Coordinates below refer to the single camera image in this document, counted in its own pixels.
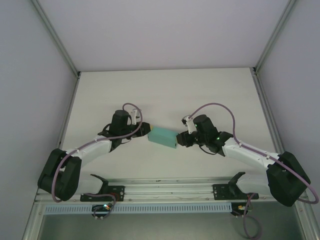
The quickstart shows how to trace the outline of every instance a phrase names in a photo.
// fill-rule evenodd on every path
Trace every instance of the white wall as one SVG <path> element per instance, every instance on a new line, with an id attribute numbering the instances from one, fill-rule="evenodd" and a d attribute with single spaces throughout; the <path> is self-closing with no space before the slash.
<path id="1" fill-rule="evenodd" d="M 63 149 L 93 139 L 127 102 L 142 109 L 145 122 L 178 133 L 187 130 L 181 123 L 184 116 L 207 103 L 224 104 L 234 114 L 239 139 L 274 151 L 249 68 L 82 72 Z M 232 118 L 222 107 L 206 107 L 198 114 L 211 118 L 219 131 L 232 132 Z M 106 179 L 181 179 L 233 177 L 257 170 L 232 158 L 204 154 L 196 145 L 174 149 L 145 136 L 100 156 L 81 172 L 83 177 L 97 174 Z"/>
<path id="2" fill-rule="evenodd" d="M 22 238 L 75 77 L 27 0 L 0 4 L 0 233 Z"/>
<path id="3" fill-rule="evenodd" d="M 82 72 L 254 67 L 288 0 L 39 0 Z"/>
<path id="4" fill-rule="evenodd" d="M 284 148 L 320 194 L 320 1 L 300 0 L 260 71 Z M 320 205 L 313 206 L 320 223 Z"/>

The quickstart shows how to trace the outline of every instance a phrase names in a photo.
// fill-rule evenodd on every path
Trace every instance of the teal block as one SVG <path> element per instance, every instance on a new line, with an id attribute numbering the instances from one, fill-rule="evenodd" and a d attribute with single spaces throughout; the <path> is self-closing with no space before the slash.
<path id="1" fill-rule="evenodd" d="M 148 139 L 150 142 L 176 149 L 178 134 L 178 132 L 154 126 L 148 133 Z"/>

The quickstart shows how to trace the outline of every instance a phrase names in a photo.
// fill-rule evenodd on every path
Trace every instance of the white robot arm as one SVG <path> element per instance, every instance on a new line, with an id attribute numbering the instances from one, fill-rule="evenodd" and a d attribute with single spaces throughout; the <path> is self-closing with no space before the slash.
<path id="1" fill-rule="evenodd" d="M 77 191 L 82 167 L 99 156 L 115 150 L 122 144 L 123 139 L 131 140 L 131 138 L 148 134 L 151 126 L 149 123 L 142 122 L 142 114 L 138 107 L 131 103 L 125 105 L 132 105 L 135 109 L 130 113 L 124 109 L 115 111 L 111 123 L 106 125 L 92 141 L 67 151 L 59 148 L 54 149 L 38 179 L 38 187 L 51 193 L 56 202 L 67 201 Z M 91 193 L 109 194 L 108 181 L 94 174 L 92 176 L 101 181 L 94 178 L 95 183 L 89 184 L 89 189 L 86 187 L 87 183 L 80 183 L 82 185 L 81 193 L 86 193 L 85 191 L 89 190 Z"/>
<path id="2" fill-rule="evenodd" d="M 241 142 L 231 133 L 218 131 L 204 114 L 194 119 L 190 116 L 184 117 L 182 123 L 188 130 L 177 135 L 179 145 L 199 145 L 200 148 L 206 146 L 211 151 L 209 154 L 233 158 L 257 170 L 257 174 L 239 172 L 231 179 L 228 192 L 225 193 L 230 195 L 230 199 L 237 199 L 238 194 L 258 193 L 273 196 L 281 204 L 292 206 L 307 186 L 275 160 L 289 167 L 310 184 L 307 174 L 290 152 L 267 152 Z"/>

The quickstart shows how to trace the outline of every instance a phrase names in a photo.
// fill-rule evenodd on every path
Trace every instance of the cable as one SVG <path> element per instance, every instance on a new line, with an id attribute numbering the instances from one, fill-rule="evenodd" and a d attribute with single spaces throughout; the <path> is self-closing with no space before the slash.
<path id="1" fill-rule="evenodd" d="M 119 194 L 115 193 L 115 192 L 110 192 L 111 195 L 113 195 L 114 197 L 116 197 L 116 201 L 118 202 L 119 200 Z"/>
<path id="2" fill-rule="evenodd" d="M 127 143 L 129 143 L 131 140 L 132 140 L 132 139 L 129 139 L 129 141 L 122 142 L 122 143 L 120 143 L 120 144 L 121 144 L 121 145 L 122 145 L 122 144 L 127 144 Z"/>
<path id="3" fill-rule="evenodd" d="M 92 193 L 85 193 L 84 195 L 87 195 L 89 197 L 111 197 L 114 201 L 114 204 L 112 204 L 112 207 L 110 208 L 110 211 L 104 216 L 105 218 L 108 217 L 111 213 L 111 211 L 114 209 L 115 205 L 116 205 L 116 197 L 113 196 L 112 194 L 92 194 Z M 96 212 L 99 210 L 99 209 L 102 209 L 104 207 L 96 207 L 93 211 L 93 217 L 96 218 Z"/>
<path id="4" fill-rule="evenodd" d="M 231 117 L 232 117 L 232 123 L 233 123 L 233 127 L 232 127 L 233 138 L 234 138 L 234 140 L 236 141 L 236 143 L 240 145 L 241 143 L 240 143 L 240 141 L 239 141 L 239 140 L 237 139 L 237 137 L 236 137 L 236 119 L 235 119 L 235 116 L 234 116 L 234 114 L 232 113 L 232 111 L 231 111 L 228 107 L 226 107 L 225 105 L 223 105 L 223 104 L 221 104 L 221 103 L 216 103 L 216 102 L 207 103 L 207 104 L 199 107 L 197 110 L 195 110 L 195 111 L 190 115 L 189 119 L 192 118 L 198 111 L 200 111 L 201 109 L 203 109 L 203 108 L 205 108 L 205 107 L 207 107 L 207 106 L 210 106 L 210 105 L 217 105 L 217 106 L 223 107 L 224 109 L 226 109 L 226 110 L 230 113 L 230 115 L 231 115 Z M 256 150 L 256 149 L 253 149 L 253 148 L 251 148 L 251 147 L 249 147 L 249 146 L 246 146 L 246 145 L 244 145 L 244 144 L 241 144 L 241 147 L 243 147 L 243 148 L 245 148 L 245 149 L 248 149 L 249 151 L 252 151 L 252 152 L 254 152 L 254 153 L 256 153 L 256 154 L 259 154 L 259 155 L 261 155 L 261 156 L 263 156 L 263 157 L 266 157 L 266 156 L 267 156 L 267 154 L 265 154 L 264 152 L 258 151 L 258 150 Z M 298 198 L 298 200 L 299 200 L 300 202 L 303 202 L 303 203 L 306 203 L 306 204 L 317 204 L 317 203 L 319 202 L 319 197 L 318 197 L 318 194 L 317 194 L 316 190 L 315 190 L 303 177 L 301 177 L 299 174 L 297 174 L 297 173 L 296 173 L 295 171 L 293 171 L 290 167 L 286 166 L 285 164 L 283 164 L 283 163 L 282 163 L 281 161 L 279 161 L 278 159 L 276 159 L 276 158 L 274 158 L 274 157 L 272 157 L 272 156 L 270 156 L 269 158 L 270 158 L 271 160 L 273 160 L 274 162 L 276 162 L 277 164 L 279 164 L 279 165 L 280 165 L 281 167 L 283 167 L 285 170 L 289 171 L 289 172 L 290 172 L 291 174 L 293 174 L 296 178 L 298 178 L 301 182 L 303 182 L 303 183 L 307 186 L 307 188 L 312 192 L 312 194 L 314 195 L 314 198 L 315 198 L 314 201 L 308 201 L 308 200 L 304 200 L 304 199 Z"/>
<path id="5" fill-rule="evenodd" d="M 131 106 L 133 106 L 134 108 L 136 108 L 136 109 L 138 110 L 138 112 L 139 112 L 139 114 L 140 114 L 140 118 L 141 118 L 141 119 L 140 119 L 140 123 L 139 123 L 137 129 L 134 130 L 133 132 L 128 133 L 128 134 L 123 135 L 123 136 L 103 137 L 103 138 L 99 138 L 99 139 L 92 140 L 92 141 L 87 142 L 86 144 L 78 147 L 77 149 L 69 152 L 69 153 L 61 160 L 61 162 L 59 163 L 58 167 L 56 168 L 56 171 L 55 171 L 54 176 L 53 176 L 53 181 L 52 181 L 52 186 L 51 186 L 51 196 L 52 196 L 53 201 L 55 201 L 56 203 L 62 202 L 62 200 L 57 199 L 57 198 L 56 198 L 56 195 L 55 195 L 56 182 L 57 182 L 58 174 L 59 174 L 59 171 L 60 171 L 62 165 L 65 163 L 65 161 L 66 161 L 72 154 L 75 154 L 77 151 L 82 150 L 82 149 L 84 149 L 84 148 L 86 148 L 86 147 L 88 147 L 88 146 L 90 146 L 90 145 L 92 145 L 92 144 L 95 144 L 95 143 L 97 143 L 97 142 L 106 141 L 106 140 L 114 140 L 114 139 L 125 139 L 125 138 L 127 138 L 127 137 L 135 134 L 135 133 L 141 128 L 141 125 L 142 125 L 142 122 L 143 122 L 143 117 L 142 117 L 141 110 L 140 110 L 136 105 L 134 105 L 134 104 L 132 104 L 132 103 L 129 103 L 129 102 L 123 104 L 123 106 L 122 106 L 122 109 L 123 109 L 123 110 L 125 110 L 125 106 L 126 106 L 126 105 L 131 105 Z"/>
<path id="6" fill-rule="evenodd" d="M 259 238 L 261 238 L 262 236 L 262 233 L 263 233 L 263 227 L 262 227 L 262 224 L 260 222 L 260 220 L 254 216 L 251 216 L 251 215 L 247 215 L 247 210 L 248 210 L 248 206 L 251 204 L 251 199 L 255 196 L 256 194 L 253 193 L 249 198 L 248 200 L 246 201 L 246 204 L 245 204 L 245 208 L 244 208 L 244 213 L 243 213 L 243 229 L 244 229 L 244 232 L 246 234 L 246 236 L 251 239 L 251 240 L 258 240 Z M 238 214 L 239 216 L 241 216 L 242 214 L 235 211 L 235 210 L 232 210 L 232 212 L 234 212 L 235 214 Z M 247 226 L 246 226 L 246 218 L 251 218 L 253 220 L 255 220 L 258 224 L 258 233 L 256 236 L 250 236 L 249 233 L 248 233 L 248 229 L 247 229 Z"/>
<path id="7" fill-rule="evenodd" d="M 208 152 L 208 151 L 204 150 L 204 149 L 202 148 L 202 146 L 200 146 L 200 145 L 199 145 L 199 148 L 200 148 L 203 152 L 205 152 L 206 154 L 216 155 L 216 153 L 212 153 L 212 152 Z"/>

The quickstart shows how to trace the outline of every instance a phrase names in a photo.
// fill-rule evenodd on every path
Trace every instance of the black bracket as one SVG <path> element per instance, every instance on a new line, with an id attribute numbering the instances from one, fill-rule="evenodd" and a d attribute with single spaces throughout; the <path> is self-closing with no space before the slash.
<path id="1" fill-rule="evenodd" d="M 252 193 L 243 193 L 237 186 L 238 179 L 244 175 L 245 172 L 238 172 L 228 184 L 213 184 L 213 196 L 215 200 L 248 200 Z"/>
<path id="2" fill-rule="evenodd" d="M 91 174 L 102 181 L 102 186 L 97 195 L 110 194 L 115 197 L 116 202 L 123 202 L 125 197 L 125 186 L 109 186 L 109 181 L 101 176 Z M 81 194 L 80 202 L 111 202 L 113 198 L 111 196 L 88 196 Z"/>
<path id="3" fill-rule="evenodd" d="M 212 187 L 214 200 L 248 200 L 248 197 L 252 194 L 240 191 L 238 194 L 234 195 L 229 189 L 229 184 L 213 184 Z M 259 199 L 259 195 L 254 195 L 252 199 Z"/>
<path id="4" fill-rule="evenodd" d="M 311 183 L 306 172 L 292 153 L 285 151 L 279 155 L 278 160 L 295 171 L 309 184 Z M 287 207 L 291 207 L 307 189 L 307 186 L 302 181 L 276 162 L 268 166 L 266 175 L 272 196 Z"/>

